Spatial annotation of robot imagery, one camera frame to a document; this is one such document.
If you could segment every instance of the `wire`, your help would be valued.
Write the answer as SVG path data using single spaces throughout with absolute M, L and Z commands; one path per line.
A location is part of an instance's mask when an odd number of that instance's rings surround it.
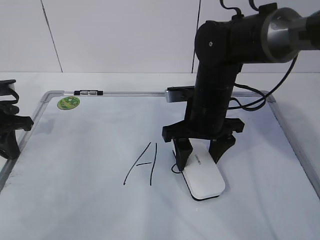
M 238 7 L 226 7 L 225 3 L 224 3 L 224 0 L 220 0 L 220 5 L 221 7 L 223 7 L 224 9 L 227 9 L 227 10 L 235 10 L 236 11 L 236 14 L 238 16 L 241 16 L 242 15 L 242 12 L 240 10 L 240 8 Z
M 171 171 L 172 171 L 174 174 L 182 174 L 182 171 L 175 171 L 175 170 L 174 170 L 174 167 L 175 167 L 175 166 L 177 166 L 176 163 L 171 167 Z
M 246 110 L 248 112 L 254 112 L 254 111 L 259 110 L 260 108 L 262 108 L 266 104 L 266 102 L 267 102 L 266 95 L 263 92 L 259 91 L 258 89 L 255 89 L 255 88 L 247 86 L 247 85 L 237 84 L 237 83 L 235 83 L 234 86 L 241 88 L 241 89 L 250 90 L 254 93 L 259 94 L 260 96 L 262 96 L 263 102 L 260 105 L 255 106 L 255 107 L 246 107 L 246 106 L 243 106 L 238 99 L 236 99 L 235 97 L 231 97 L 230 101 L 236 101 L 239 104 L 239 106 L 229 107 L 229 110 L 241 108 L 241 109 Z
M 8 92 L 10 95 L 12 95 L 12 96 L 15 98 L 15 100 L 2 100 L 2 101 L 0 101 L 0 104 L 1 104 L 1 105 L 8 105 L 8 104 L 13 105 L 13 104 L 17 104 L 17 103 L 19 102 L 19 95 L 18 95 L 13 89 L 11 89 L 11 88 L 8 88 L 8 89 L 7 89 L 7 92 Z
M 294 66 L 295 66 L 295 64 L 296 64 L 297 59 L 298 59 L 298 55 L 292 60 L 291 65 L 290 65 L 288 71 L 285 73 L 285 75 L 284 75 L 284 77 L 281 79 L 281 81 L 280 81 L 270 92 L 268 92 L 266 95 L 264 95 L 261 91 L 255 89 L 255 88 L 249 87 L 249 86 L 247 86 L 247 85 L 240 85 L 240 84 L 235 83 L 234 85 L 235 85 L 236 87 L 250 90 L 250 91 L 252 91 L 252 92 L 258 93 L 259 95 L 263 94 L 263 97 L 260 98 L 260 99 L 258 99 L 258 100 L 256 100 L 256 101 L 253 101 L 253 102 L 251 102 L 251 103 L 248 103 L 248 104 L 246 104 L 246 105 L 242 105 L 242 104 L 239 102 L 238 99 L 236 99 L 235 97 L 231 97 L 230 100 L 231 100 L 231 101 L 236 101 L 236 102 L 239 104 L 239 106 L 232 106 L 232 107 L 229 107 L 228 109 L 229 109 L 229 110 L 243 109 L 243 110 L 251 111 L 251 112 L 252 112 L 252 111 L 256 111 L 256 110 L 262 108 L 262 107 L 266 104 L 267 98 L 268 98 L 271 94 L 273 94 L 273 93 L 284 83 L 284 81 L 288 78 L 289 74 L 291 73 L 292 69 L 294 68 Z M 259 106 L 257 106 L 257 107 L 253 107 L 253 108 L 248 108 L 248 107 L 250 107 L 250 106 L 252 106 L 252 105 L 255 105 L 255 104 L 260 103 L 261 101 L 263 101 L 263 103 L 261 103 L 261 105 L 259 105 Z
M 255 5 L 255 0 L 249 0 L 249 4 L 250 4 L 250 7 L 251 7 L 253 10 L 259 12 L 259 8 L 257 8 L 256 5 Z

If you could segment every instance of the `black clamp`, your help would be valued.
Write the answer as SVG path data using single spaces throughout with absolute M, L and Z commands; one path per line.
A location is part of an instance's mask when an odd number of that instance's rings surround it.
M 15 100 L 0 101 L 0 156 L 6 159 L 16 159 L 20 149 L 16 139 L 16 130 L 30 131 L 34 122 L 29 116 L 16 116 L 19 108 L 14 106 L 19 101 L 19 95 L 12 86 L 16 80 L 0 81 L 0 96 L 13 96 Z
M 242 133 L 245 127 L 245 124 L 239 118 L 225 118 L 223 127 L 218 134 L 211 135 L 194 130 L 189 122 L 193 91 L 194 87 L 192 86 L 170 87 L 165 91 L 167 102 L 187 101 L 184 120 L 162 128 L 164 141 L 166 143 L 173 141 L 176 165 L 179 171 L 185 168 L 188 157 L 193 151 L 189 139 L 210 140 L 209 153 L 214 162 L 217 163 L 221 156 L 236 143 L 233 132 Z

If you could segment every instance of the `green sticker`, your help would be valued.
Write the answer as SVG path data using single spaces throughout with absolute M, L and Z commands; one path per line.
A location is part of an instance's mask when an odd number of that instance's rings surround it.
M 70 110 L 76 108 L 80 104 L 80 99 L 75 96 L 67 96 L 58 102 L 58 108 L 61 110 Z

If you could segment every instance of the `white board surface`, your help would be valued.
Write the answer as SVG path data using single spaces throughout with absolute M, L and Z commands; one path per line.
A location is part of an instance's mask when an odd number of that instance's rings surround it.
M 243 133 L 220 160 L 226 190 L 194 201 L 162 126 L 164 97 L 53 98 L 0 193 L 0 239 L 318 239 L 320 202 L 270 107 L 232 111 Z M 251 102 L 252 98 L 239 98 Z M 125 177 L 146 146 L 149 148 Z

